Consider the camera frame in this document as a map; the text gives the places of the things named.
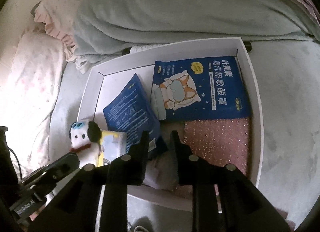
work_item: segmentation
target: barcode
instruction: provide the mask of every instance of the barcode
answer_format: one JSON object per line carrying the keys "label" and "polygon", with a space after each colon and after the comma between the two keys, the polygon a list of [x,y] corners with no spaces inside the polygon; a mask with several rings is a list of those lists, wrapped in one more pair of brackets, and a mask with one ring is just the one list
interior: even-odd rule
{"label": "barcode", "polygon": [[151,150],[155,149],[157,146],[156,146],[156,139],[153,138],[150,143],[149,143],[149,151],[150,152]]}
{"label": "barcode", "polygon": [[212,110],[216,110],[216,91],[214,89],[212,71],[209,72],[209,77],[210,77],[210,87],[211,87],[211,105],[212,105]]}

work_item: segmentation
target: blue package with cartoon dog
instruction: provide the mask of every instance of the blue package with cartoon dog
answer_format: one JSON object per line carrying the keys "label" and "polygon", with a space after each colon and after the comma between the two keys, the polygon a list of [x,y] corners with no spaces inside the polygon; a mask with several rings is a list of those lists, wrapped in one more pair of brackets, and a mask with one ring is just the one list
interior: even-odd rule
{"label": "blue package with cartoon dog", "polygon": [[103,109],[108,130],[127,133],[127,152],[140,142],[143,131],[149,132],[148,158],[167,151],[160,136],[160,123],[147,99],[139,77],[135,74],[120,94]]}
{"label": "blue package with cartoon dog", "polygon": [[251,114],[235,57],[155,62],[151,106],[159,120],[234,119]]}

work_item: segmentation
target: yellow speech bubble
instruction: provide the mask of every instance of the yellow speech bubble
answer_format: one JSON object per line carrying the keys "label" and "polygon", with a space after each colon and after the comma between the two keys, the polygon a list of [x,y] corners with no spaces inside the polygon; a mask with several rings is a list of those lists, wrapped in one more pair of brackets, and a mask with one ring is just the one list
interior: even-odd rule
{"label": "yellow speech bubble", "polygon": [[195,74],[203,73],[203,66],[200,62],[191,63],[191,69],[195,72]]}

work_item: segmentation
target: cartoon dog ear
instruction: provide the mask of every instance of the cartoon dog ear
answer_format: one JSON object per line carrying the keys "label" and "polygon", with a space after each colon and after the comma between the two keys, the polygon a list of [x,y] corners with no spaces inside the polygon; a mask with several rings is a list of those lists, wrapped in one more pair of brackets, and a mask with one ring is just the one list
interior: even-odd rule
{"label": "cartoon dog ear", "polygon": [[94,121],[89,121],[88,126],[88,138],[90,142],[99,142],[102,134],[98,124]]}
{"label": "cartoon dog ear", "polygon": [[76,122],[73,122],[71,125],[70,125],[70,129],[69,129],[69,138],[71,139],[71,128],[72,128],[72,125],[75,124]]}

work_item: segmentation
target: white plush dog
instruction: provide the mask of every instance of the white plush dog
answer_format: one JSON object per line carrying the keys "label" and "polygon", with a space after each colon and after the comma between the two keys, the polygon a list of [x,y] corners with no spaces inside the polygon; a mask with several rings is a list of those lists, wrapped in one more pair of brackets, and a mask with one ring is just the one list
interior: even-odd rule
{"label": "white plush dog", "polygon": [[96,122],[88,119],[74,122],[69,131],[71,139],[70,152],[76,153],[80,168],[88,163],[98,166],[101,147],[99,140],[101,139],[101,130]]}

